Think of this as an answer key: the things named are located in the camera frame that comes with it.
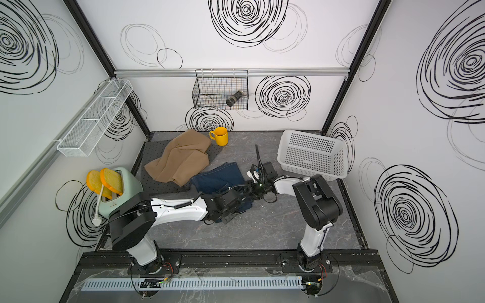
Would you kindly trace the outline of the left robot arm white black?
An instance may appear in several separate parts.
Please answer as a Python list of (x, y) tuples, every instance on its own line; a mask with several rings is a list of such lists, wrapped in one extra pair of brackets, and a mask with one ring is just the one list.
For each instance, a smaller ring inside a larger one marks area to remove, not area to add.
[(137, 193), (109, 215), (112, 250), (126, 251), (141, 267), (159, 267), (164, 258), (149, 231), (165, 223), (228, 222), (250, 200), (249, 185), (237, 185), (217, 194), (198, 194), (189, 199), (159, 199)]

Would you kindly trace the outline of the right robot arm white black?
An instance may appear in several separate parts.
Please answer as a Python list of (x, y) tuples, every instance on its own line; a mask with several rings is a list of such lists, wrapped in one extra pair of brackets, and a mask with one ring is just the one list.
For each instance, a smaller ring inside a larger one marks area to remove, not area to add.
[(329, 230), (343, 214), (342, 204), (322, 175), (311, 177), (279, 176), (270, 162), (259, 167), (252, 165), (247, 171), (255, 193), (262, 199), (267, 193), (286, 194), (296, 198), (306, 222), (304, 236), (298, 244), (296, 258), (306, 272), (323, 266), (324, 243)]

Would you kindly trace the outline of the blue denim skirt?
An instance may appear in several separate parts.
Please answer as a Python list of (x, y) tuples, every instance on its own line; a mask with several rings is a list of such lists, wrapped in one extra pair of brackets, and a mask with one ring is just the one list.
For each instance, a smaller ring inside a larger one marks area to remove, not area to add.
[(210, 171), (201, 172), (190, 181), (203, 194), (219, 194), (229, 187), (246, 184), (236, 162), (226, 162)]

